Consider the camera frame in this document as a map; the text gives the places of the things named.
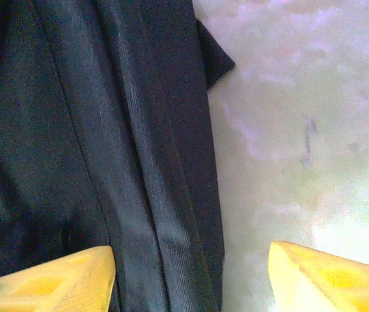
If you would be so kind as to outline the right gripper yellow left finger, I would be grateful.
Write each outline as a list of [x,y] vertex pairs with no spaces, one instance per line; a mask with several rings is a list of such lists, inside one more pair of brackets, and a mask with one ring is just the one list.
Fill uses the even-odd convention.
[[110,246],[96,246],[0,277],[0,312],[109,312],[116,276]]

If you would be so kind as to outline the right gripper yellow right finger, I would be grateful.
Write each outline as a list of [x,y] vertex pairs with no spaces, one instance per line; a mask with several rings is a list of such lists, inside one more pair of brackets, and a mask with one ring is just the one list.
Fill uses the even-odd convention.
[[369,312],[369,265],[276,240],[268,272],[277,312]]

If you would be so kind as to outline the black fabric backpack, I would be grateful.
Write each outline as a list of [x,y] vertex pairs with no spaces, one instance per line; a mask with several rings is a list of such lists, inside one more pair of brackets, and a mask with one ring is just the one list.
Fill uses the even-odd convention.
[[233,68],[193,0],[0,0],[0,276],[110,246],[109,312],[221,312]]

